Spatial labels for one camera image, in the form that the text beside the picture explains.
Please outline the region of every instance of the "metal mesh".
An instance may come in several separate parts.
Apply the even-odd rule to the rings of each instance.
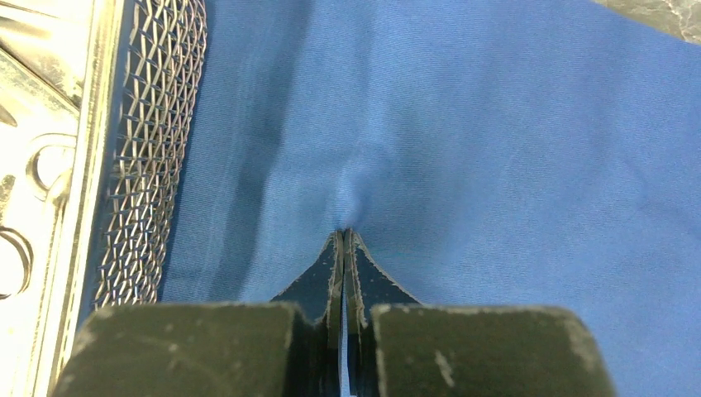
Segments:
[[[136,0],[96,307],[157,299],[205,35],[203,0]]]

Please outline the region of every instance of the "blue fabric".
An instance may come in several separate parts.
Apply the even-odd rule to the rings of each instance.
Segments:
[[[360,232],[428,303],[558,304],[623,396],[701,393],[701,47],[585,0],[211,1],[164,300]]]

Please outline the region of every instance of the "black forceps jaw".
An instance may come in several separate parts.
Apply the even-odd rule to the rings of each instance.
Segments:
[[[359,397],[616,395],[572,312],[420,304],[345,230],[271,303],[98,310],[53,396],[337,397],[343,366]]]

